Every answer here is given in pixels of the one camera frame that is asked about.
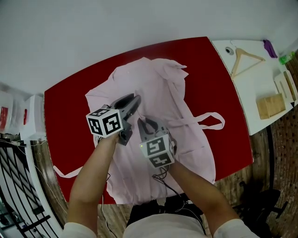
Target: red table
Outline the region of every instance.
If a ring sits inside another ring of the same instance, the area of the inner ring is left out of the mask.
[[[141,57],[165,58],[186,65],[185,102],[194,116],[218,112],[226,121],[220,131],[205,130],[213,151],[216,179],[222,179],[253,162],[244,114],[225,65],[207,37],[174,40],[119,54],[85,68],[45,91],[45,123],[53,165],[67,174],[81,166],[94,150],[86,121],[85,94],[106,81],[118,66]],[[206,120],[204,124],[218,123]],[[69,200],[75,178],[57,175]],[[105,203],[114,200],[105,192]]]

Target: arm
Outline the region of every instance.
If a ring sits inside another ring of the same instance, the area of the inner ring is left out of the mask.
[[[118,134],[102,138],[74,181],[67,222],[82,224],[97,234],[97,206],[102,196]]]
[[[239,219],[224,195],[210,182],[178,161],[171,164],[169,172],[189,199],[205,214],[212,235],[225,222]]]

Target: green object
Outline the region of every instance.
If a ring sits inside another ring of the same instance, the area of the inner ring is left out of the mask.
[[[295,55],[295,52],[292,51],[290,54],[279,57],[279,62],[284,65],[285,63],[289,62]]]

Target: shirt sleeve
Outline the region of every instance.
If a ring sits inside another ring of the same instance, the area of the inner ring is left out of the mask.
[[[214,233],[214,238],[258,238],[242,220],[233,219],[222,224]]]
[[[96,238],[96,234],[84,225],[68,222],[64,226],[61,238]]]

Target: white shirt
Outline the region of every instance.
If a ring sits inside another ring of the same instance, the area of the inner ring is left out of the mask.
[[[176,214],[157,214],[130,224],[123,238],[205,238],[198,220]],[[240,219],[230,220],[221,225],[214,238],[257,238]],[[96,238],[89,228],[66,223],[61,238]]]

